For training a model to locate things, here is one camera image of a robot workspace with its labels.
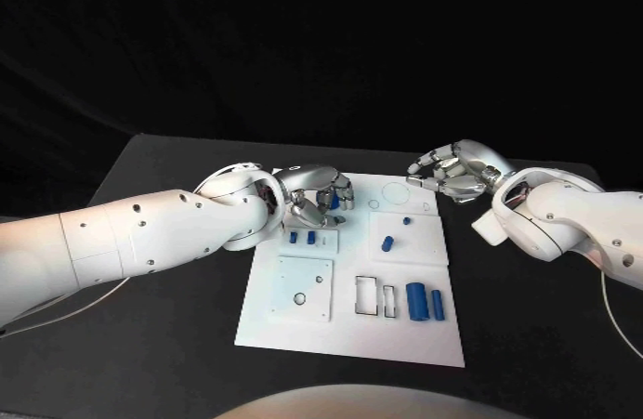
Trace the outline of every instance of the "black table surface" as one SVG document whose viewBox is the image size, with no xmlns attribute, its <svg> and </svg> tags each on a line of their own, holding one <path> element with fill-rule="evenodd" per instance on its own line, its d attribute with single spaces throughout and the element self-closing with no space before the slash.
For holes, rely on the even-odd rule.
<svg viewBox="0 0 643 419">
<path fill-rule="evenodd" d="M 238 162 L 403 175 L 417 156 L 142 135 L 91 203 L 191 190 Z M 597 180 L 584 164 L 515 163 Z M 528 417 L 641 417 L 643 362 L 610 323 L 599 270 L 577 254 L 544 263 L 509 241 L 491 247 L 470 228 L 489 201 L 460 207 L 439 196 L 465 369 L 237 347 L 254 250 L 220 250 L 135 278 L 70 320 L 0 340 L 0 410 L 70 419 L 208 418 L 285 390 L 352 383 L 437 391 Z M 81 307 L 114 285 L 86 289 L 16 327 Z M 642 346 L 643 293 L 615 281 L 607 287 L 623 330 Z"/>
</svg>

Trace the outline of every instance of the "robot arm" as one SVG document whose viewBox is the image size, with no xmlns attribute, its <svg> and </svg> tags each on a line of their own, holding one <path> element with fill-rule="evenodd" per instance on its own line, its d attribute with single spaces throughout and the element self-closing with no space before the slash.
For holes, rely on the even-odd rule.
<svg viewBox="0 0 643 419">
<path fill-rule="evenodd" d="M 643 194 L 605 192 L 561 170 L 518 171 L 473 140 L 433 151 L 409 172 L 417 173 L 426 164 L 436 164 L 434 177 L 414 174 L 410 185 L 445 193 L 456 203 L 494 194 L 492 208 L 472 225 L 492 245 L 511 238 L 544 261 L 577 252 L 610 277 L 643 289 Z"/>
<path fill-rule="evenodd" d="M 254 247 L 282 226 L 285 188 L 334 190 L 344 177 L 325 165 L 316 165 L 305 179 L 297 173 L 276 177 L 256 164 L 227 169 L 231 172 L 208 177 L 195 193 L 162 191 L 0 224 L 0 326 L 91 285 L 174 268 L 220 247 Z M 325 187 L 326 176 L 335 179 Z M 325 207 L 312 204 L 302 221 L 326 219 L 322 211 Z M 319 227 L 338 225 L 344 218 L 332 220 Z"/>
</svg>

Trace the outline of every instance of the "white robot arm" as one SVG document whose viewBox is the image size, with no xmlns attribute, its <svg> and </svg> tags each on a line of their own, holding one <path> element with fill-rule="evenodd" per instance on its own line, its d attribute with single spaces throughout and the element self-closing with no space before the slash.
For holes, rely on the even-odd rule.
<svg viewBox="0 0 643 419">
<path fill-rule="evenodd" d="M 548 168 L 518 171 L 473 140 L 426 154 L 410 173 L 434 164 L 434 177 L 407 177 L 410 185 L 439 191 L 456 203 L 489 192 L 492 208 L 473 223 L 492 245 L 511 238 L 535 258 L 583 254 L 606 275 L 643 289 L 643 193 L 605 192 L 584 177 Z"/>
<path fill-rule="evenodd" d="M 321 190 L 319 207 L 305 190 Z M 220 247 L 254 247 L 280 228 L 289 202 L 303 223 L 336 226 L 345 218 L 326 215 L 335 193 L 352 209 L 351 181 L 331 166 L 272 175 L 257 164 L 238 164 L 195 193 L 162 191 L 0 224 L 0 326 L 88 286 L 174 268 Z"/>
</svg>

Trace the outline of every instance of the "white board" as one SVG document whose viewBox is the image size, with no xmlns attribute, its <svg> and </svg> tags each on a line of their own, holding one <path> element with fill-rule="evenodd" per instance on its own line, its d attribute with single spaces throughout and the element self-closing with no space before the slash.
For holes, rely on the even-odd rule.
<svg viewBox="0 0 643 419">
<path fill-rule="evenodd" d="M 465 367 L 436 195 L 432 191 L 410 187 L 404 177 L 359 174 L 347 176 L 355 188 L 355 210 L 332 211 L 348 220 L 347 224 L 334 229 L 338 232 L 336 236 L 332 234 L 336 242 L 328 240 L 329 247 L 306 247 L 310 229 L 287 215 L 283 236 L 266 241 L 256 248 L 235 344 Z M 313 191 L 308 192 L 308 197 L 315 201 Z M 403 222 L 406 216 L 411 218 L 409 225 Z M 297 244 L 293 247 L 289 243 L 289 229 L 297 229 L 302 246 Z M 375 245 L 383 245 L 381 237 L 385 234 L 394 236 L 394 245 L 390 252 L 384 253 L 380 248 L 378 253 Z M 409 255 L 411 249 L 420 251 Z M 279 263 L 285 256 L 332 261 L 329 321 L 313 321 L 306 316 L 303 320 L 296 320 L 273 315 L 274 292 L 282 290 L 274 279 L 279 278 L 279 272 L 285 271 Z M 355 277 L 359 275 L 378 280 L 377 316 L 355 313 Z M 429 297 L 430 291 L 440 289 L 445 321 L 434 320 L 430 299 L 432 320 L 410 320 L 410 282 L 426 285 Z M 396 288 L 394 319 L 384 315 L 385 285 Z"/>
</svg>

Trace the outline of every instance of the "black curtain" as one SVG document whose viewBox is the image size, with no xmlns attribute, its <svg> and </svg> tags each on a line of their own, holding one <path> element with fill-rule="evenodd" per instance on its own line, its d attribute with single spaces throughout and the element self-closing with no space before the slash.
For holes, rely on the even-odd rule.
<svg viewBox="0 0 643 419">
<path fill-rule="evenodd" d="M 605 0 L 2 0 L 0 214 L 80 208 L 140 132 L 417 152 L 475 138 L 639 187 L 626 11 Z"/>
</svg>

